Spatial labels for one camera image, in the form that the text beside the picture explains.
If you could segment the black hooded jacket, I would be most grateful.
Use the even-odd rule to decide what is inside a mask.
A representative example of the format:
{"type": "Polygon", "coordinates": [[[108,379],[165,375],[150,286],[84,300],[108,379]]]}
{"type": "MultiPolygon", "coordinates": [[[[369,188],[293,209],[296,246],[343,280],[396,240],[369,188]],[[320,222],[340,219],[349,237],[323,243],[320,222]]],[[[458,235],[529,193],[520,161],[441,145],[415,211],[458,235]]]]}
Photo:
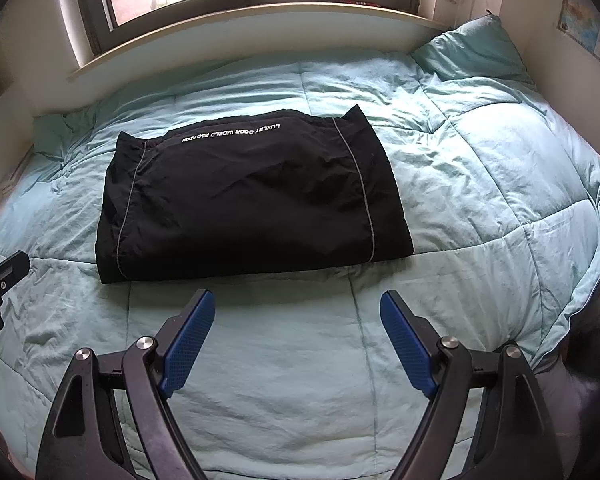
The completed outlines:
{"type": "Polygon", "coordinates": [[[311,271],[414,252],[396,178],[363,111],[274,110],[117,138],[99,278],[190,281],[311,271]]]}

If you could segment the light teal quilted duvet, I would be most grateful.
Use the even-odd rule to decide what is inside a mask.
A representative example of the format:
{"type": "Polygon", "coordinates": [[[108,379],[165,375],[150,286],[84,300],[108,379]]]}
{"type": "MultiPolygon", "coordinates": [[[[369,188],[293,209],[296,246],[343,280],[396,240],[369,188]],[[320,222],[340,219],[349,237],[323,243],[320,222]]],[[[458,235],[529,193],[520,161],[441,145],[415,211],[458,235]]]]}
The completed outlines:
{"type": "Polygon", "coordinates": [[[398,185],[410,258],[208,280],[211,332],[171,410],[212,479],[385,479],[426,401],[381,326],[400,292],[473,349],[505,341],[538,364],[600,282],[600,155],[519,63],[442,65],[340,51],[174,70],[35,125],[35,152],[0,214],[0,257],[29,275],[3,302],[0,430],[33,468],[73,353],[155,333],[196,284],[105,285],[96,226],[117,137],[211,118],[362,108],[398,185]]]}

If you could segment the teal pillow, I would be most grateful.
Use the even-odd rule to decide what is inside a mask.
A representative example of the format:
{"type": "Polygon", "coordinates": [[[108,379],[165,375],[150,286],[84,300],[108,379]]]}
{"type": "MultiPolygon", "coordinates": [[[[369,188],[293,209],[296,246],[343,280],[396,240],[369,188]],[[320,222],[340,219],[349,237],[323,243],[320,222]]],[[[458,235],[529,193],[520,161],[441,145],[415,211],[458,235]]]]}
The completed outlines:
{"type": "Polygon", "coordinates": [[[534,82],[500,18],[486,15],[434,37],[412,53],[428,74],[441,80],[486,77],[534,82]]]}

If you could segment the colourful wall map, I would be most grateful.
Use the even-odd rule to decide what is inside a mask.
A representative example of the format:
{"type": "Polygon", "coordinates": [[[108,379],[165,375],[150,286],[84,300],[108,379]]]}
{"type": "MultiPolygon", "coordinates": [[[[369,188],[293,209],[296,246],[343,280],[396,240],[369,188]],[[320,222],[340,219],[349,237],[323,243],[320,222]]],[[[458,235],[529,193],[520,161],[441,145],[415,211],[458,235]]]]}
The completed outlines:
{"type": "Polygon", "coordinates": [[[600,62],[600,12],[591,0],[562,0],[558,29],[600,62]]]}

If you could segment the white wooden headboard ledge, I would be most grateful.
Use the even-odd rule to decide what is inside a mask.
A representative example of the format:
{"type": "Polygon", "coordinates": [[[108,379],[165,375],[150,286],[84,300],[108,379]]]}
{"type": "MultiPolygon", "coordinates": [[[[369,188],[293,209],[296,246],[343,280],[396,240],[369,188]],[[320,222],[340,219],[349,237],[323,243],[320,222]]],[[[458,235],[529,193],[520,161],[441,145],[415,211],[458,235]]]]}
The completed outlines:
{"type": "Polygon", "coordinates": [[[363,48],[411,52],[448,28],[420,16],[344,3],[276,3],[172,24],[125,42],[73,72],[74,81],[110,66],[120,82],[178,66],[262,53],[363,48]]]}

